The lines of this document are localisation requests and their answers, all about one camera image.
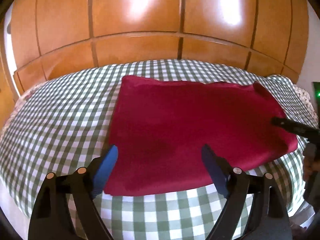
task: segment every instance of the silver screw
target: silver screw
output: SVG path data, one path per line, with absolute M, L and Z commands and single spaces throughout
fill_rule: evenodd
M 270 174 L 270 173 L 266 173 L 265 176 L 266 176 L 267 179 L 272 179 L 273 178 L 272 174 Z
M 233 168 L 233 172 L 236 174 L 241 174 L 242 170 L 240 168 Z
M 81 167 L 78 169 L 79 174 L 84 174 L 86 171 L 87 171 L 87 169 L 85 167 Z
M 54 177 L 54 173 L 50 172 L 47 174 L 47 179 L 52 179 Z

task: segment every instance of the human hand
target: human hand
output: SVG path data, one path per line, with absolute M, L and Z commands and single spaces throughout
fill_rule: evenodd
M 303 159 L 303 180 L 308 181 L 314 171 L 320 171 L 320 161 L 314 161 L 313 157 L 305 156 Z

